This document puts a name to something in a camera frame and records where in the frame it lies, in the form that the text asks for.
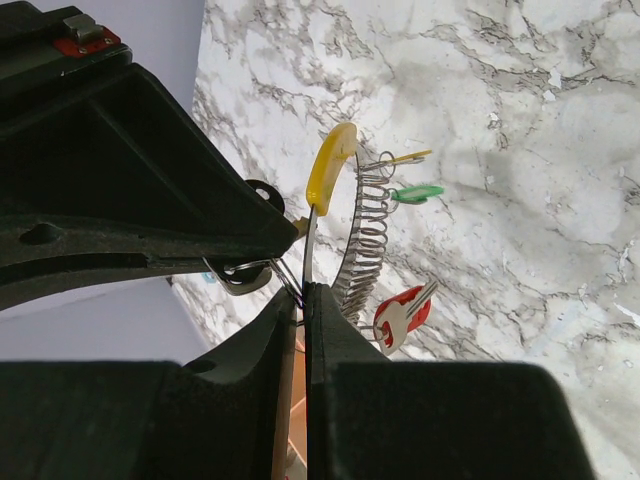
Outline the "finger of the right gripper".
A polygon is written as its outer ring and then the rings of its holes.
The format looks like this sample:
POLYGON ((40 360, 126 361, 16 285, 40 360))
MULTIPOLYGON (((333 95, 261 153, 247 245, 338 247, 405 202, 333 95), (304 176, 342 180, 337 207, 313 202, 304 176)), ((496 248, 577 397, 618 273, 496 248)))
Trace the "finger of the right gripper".
POLYGON ((232 265, 280 254, 268 228, 193 235, 47 215, 1 218, 1 308, 87 286, 232 265))

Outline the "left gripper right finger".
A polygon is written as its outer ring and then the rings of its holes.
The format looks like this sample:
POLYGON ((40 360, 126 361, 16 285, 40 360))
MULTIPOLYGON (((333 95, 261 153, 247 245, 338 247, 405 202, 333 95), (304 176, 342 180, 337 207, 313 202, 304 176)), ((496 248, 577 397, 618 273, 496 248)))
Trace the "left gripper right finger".
POLYGON ((526 363, 391 361, 304 292, 311 479, 591 479, 565 396, 526 363))

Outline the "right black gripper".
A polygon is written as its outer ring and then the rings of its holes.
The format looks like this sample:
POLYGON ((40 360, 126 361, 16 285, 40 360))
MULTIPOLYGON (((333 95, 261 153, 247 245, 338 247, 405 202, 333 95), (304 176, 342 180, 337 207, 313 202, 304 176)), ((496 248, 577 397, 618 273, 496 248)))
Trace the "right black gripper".
POLYGON ((112 30, 75 6, 1 6, 1 213, 286 250, 296 228, 112 30), (94 71, 117 68, 85 78, 94 71))

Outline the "black tag key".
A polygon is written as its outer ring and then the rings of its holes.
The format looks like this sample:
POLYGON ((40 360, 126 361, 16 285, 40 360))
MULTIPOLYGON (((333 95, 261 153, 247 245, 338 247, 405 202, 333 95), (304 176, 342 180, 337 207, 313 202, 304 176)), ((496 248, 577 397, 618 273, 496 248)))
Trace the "black tag key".
MULTIPOLYGON (((246 183, 279 213, 285 213, 284 199, 275 187, 256 179, 248 179, 246 183)), ((257 260, 235 266, 216 263, 206 257, 202 260, 211 274, 232 296, 243 296, 261 289, 275 274, 296 304, 302 305, 302 288, 282 258, 257 260)))

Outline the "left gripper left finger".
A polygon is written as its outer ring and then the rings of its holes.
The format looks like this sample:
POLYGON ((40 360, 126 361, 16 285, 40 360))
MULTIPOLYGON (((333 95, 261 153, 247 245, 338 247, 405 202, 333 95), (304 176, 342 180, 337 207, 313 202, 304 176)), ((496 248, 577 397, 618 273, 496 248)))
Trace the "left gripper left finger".
POLYGON ((5 362, 5 479, 281 479, 295 304, 277 293, 213 350, 160 361, 5 362))

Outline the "red tag key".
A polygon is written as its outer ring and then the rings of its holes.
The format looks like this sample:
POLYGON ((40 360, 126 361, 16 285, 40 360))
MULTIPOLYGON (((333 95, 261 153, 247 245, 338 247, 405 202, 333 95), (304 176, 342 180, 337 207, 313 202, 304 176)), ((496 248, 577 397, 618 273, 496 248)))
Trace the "red tag key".
POLYGON ((372 325, 361 330, 369 330, 382 354, 390 356, 404 344, 410 332, 426 322, 438 287, 437 280, 429 280, 385 300, 376 309, 372 325))

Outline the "metal coil keyring yellow handle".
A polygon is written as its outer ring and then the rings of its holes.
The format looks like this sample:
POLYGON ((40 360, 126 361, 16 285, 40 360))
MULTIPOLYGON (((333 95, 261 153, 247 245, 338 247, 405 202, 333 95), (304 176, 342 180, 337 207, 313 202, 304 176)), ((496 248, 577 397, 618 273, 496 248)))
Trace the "metal coil keyring yellow handle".
POLYGON ((345 122, 334 127, 323 141, 312 167, 306 200, 310 207, 305 238, 302 285, 312 282, 313 251, 319 218, 329 213, 332 195, 346 164, 354 165, 355 193, 348 208, 349 230, 340 267, 331 290, 343 317, 357 324, 382 270, 388 243, 391 191, 395 157, 389 151, 368 161, 357 138, 357 127, 345 122))

